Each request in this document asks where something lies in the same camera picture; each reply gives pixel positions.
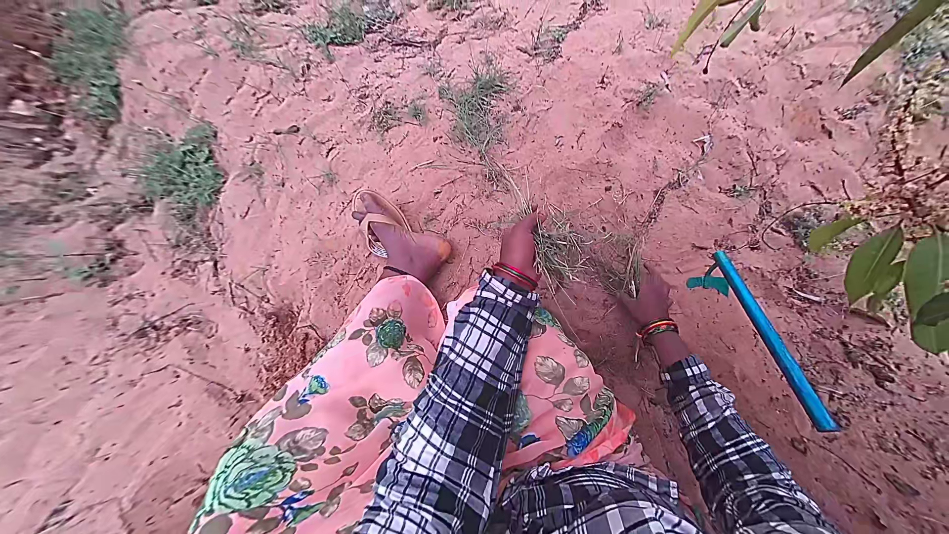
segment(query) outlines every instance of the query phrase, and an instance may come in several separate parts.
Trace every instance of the blue stick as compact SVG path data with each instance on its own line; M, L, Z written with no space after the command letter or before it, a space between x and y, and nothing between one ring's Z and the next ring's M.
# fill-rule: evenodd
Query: blue stick
M754 329L761 335L765 346L768 347L768 352L772 354L794 394L797 395L797 400L804 407L804 411L808 413L811 423L820 432L839 432L840 426L833 420L827 407L824 406L824 402L814 392L814 388L808 382L807 377L804 376L804 372L801 371L801 366L797 364L794 356L788 352L781 335L774 329L768 316L765 315L764 310L754 299L754 295L745 285L745 281L741 279L741 275L738 274L732 261L728 259L723 251L715 252L713 257L718 269L725 280L728 281L728 285L735 292L741 307L745 309L748 318L752 320Z

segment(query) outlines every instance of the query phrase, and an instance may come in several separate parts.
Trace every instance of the sandal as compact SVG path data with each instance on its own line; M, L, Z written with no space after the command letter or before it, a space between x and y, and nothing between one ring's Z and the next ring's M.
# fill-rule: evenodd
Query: sandal
M389 253L386 252L385 247L382 246L379 238L376 237L376 234L373 233L372 228L369 226L372 222L381 222L382 224L391 224L393 226L398 226L410 236L413 237L412 227L409 226L408 219L405 218L405 214L402 213L402 210L399 207L390 202L386 197L380 195L379 193L371 189L360 189L353 193L353 209L356 209L356 202L359 201L360 196L363 194L371 195L373 200L375 200L382 209L386 211L389 215L384 215L381 213L368 213L366 212L365 217L360 222L360 228L363 230L365 235L365 243L369 247L369 251L372 254L378 257L389 257Z

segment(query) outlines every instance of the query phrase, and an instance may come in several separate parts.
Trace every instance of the red sandy soil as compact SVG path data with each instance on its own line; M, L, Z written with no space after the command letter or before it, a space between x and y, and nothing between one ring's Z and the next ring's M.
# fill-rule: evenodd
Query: red sandy soil
M223 17L239 15L233 1L126 5L134 17L122 122L98 142L67 119L50 161L5 165L4 206L20 216L5 219L3 243L20 260L4 264L0 296L0 531L185 531L219 455L260 399L378 276L381 263L349 217L356 189L381 191L417 229L454 244L434 283L440 301L470 285L496 257L503 225L495 223L510 221L516 203L453 139L437 88L462 83L490 52L514 85L498 104L505 140L493 156L535 203L567 210L590 234L632 234L658 214L642 254L676 287L686 341L829 517L845 532L949 532L945 360L916 349L902 329L847 312L844 256L805 257L779 224L765 232L770 246L759 241L798 203L860 195L881 156L874 134L885 98L874 81L892 66L838 85L879 24L836 0L772 2L764 28L717 52L702 75L692 54L727 21L672 58L692 8L683 0L649 4L668 21L653 29L643 1L607 0L546 64L518 47L530 46L542 21L578 21L578 3L475 2L464 16L393 7L394 26L334 48L331 64L293 28L322 14L316 2L293 14L241 15L264 41L255 59L238 57L225 37ZM440 74L426 73L435 63ZM661 90L651 106L636 106L647 82ZM416 98L427 124L370 130L383 101ZM842 112L854 106L856 117ZM194 259L172 246L167 210L142 208L121 171L134 166L143 128L179 136L198 119L217 127L229 179L213 214L217 251ZM292 125L298 133L273 133ZM679 180L699 159L693 140L707 134L708 157ZM338 181L324 182L326 170ZM50 190L61 198L63 176L78 194L36 200ZM749 181L748 197L723 192ZM37 187L47 182L52 189ZM62 254L106 245L107 277L83 285L63 276L86 257ZM733 250L843 432L812 428L733 297L685 290L716 248ZM700 503L656 364L646 353L633 360L615 301L578 281L546 302L637 412L654 465Z

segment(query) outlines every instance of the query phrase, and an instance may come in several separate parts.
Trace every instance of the bracelet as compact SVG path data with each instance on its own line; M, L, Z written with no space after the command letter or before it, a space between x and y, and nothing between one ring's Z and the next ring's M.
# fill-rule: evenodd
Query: bracelet
M676 321L670 319L669 317L663 317L655 319L646 323L645 326L640 328L636 335L645 340L650 335L661 334L663 332L675 332L679 333L679 325L676 324Z
M507 263L502 263L502 262L498 261L498 262L492 267L492 271L494 271L494 270L499 270L499 271L501 271L502 273L504 273L504 274L506 274L506 275L509 275L509 276L511 276L511 277L514 277L514 279L517 279L517 280L520 280L520 281L524 282L524 283L528 286L528 288L529 288L531 291L537 289L537 280L535 280L535 279L533 279L533 278L531 278L531 277L525 275L525 274L522 273L520 270L518 270L516 267L512 267L511 265L509 265L509 264L507 264Z

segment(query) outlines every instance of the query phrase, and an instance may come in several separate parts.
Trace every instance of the black and white checkered sleeve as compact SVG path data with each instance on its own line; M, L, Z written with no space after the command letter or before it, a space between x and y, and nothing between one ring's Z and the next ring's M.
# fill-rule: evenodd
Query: black and white checkered sleeve
M661 378L702 497L721 532L837 534L735 411L732 392L712 380L697 356L673 364Z
M482 275L438 349L415 410L376 475L361 533L481 532L497 495L505 440L537 294Z

